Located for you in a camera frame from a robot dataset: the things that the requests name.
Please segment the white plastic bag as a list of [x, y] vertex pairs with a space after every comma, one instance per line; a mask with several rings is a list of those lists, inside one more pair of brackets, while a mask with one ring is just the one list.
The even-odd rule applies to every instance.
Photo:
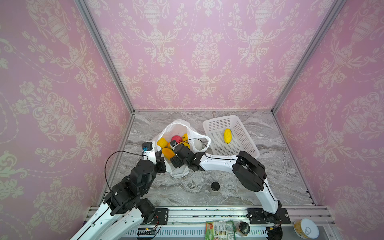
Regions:
[[175, 120], [152, 139], [154, 151], [163, 154], [166, 172], [175, 179], [190, 172], [188, 161], [197, 153], [203, 153], [211, 146], [212, 140], [198, 133], [189, 122]]

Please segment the yellow toy corn fruit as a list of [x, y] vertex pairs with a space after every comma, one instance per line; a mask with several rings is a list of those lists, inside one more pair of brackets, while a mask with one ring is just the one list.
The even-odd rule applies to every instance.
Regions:
[[229, 144], [232, 141], [232, 131], [230, 129], [225, 129], [224, 141], [226, 144]]

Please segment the long yellow toy fruit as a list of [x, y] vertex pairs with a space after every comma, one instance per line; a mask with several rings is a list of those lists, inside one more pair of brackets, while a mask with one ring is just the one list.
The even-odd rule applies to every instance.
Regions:
[[175, 153], [171, 149], [169, 149], [169, 148], [163, 148], [162, 149], [162, 154], [168, 160], [171, 160], [175, 156]]

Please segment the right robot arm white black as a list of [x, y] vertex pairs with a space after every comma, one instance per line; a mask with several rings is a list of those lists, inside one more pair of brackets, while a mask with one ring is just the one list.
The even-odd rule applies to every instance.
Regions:
[[187, 166], [193, 171], [222, 171], [233, 173], [247, 190], [254, 192], [261, 203], [264, 219], [282, 225], [285, 217], [281, 202], [273, 194], [267, 179], [266, 168], [245, 151], [232, 156], [218, 156], [205, 152], [194, 153], [183, 144], [173, 149], [170, 157], [173, 167]]

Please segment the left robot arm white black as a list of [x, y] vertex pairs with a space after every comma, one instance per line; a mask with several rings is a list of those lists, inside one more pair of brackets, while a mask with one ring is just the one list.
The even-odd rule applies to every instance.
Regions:
[[165, 223], [164, 215], [157, 213], [144, 196], [157, 174], [166, 172], [166, 164], [161, 151], [143, 152], [140, 157], [130, 175], [110, 188], [97, 211], [72, 237], [74, 240], [119, 240], [142, 224], [150, 225], [142, 236], [157, 234]]

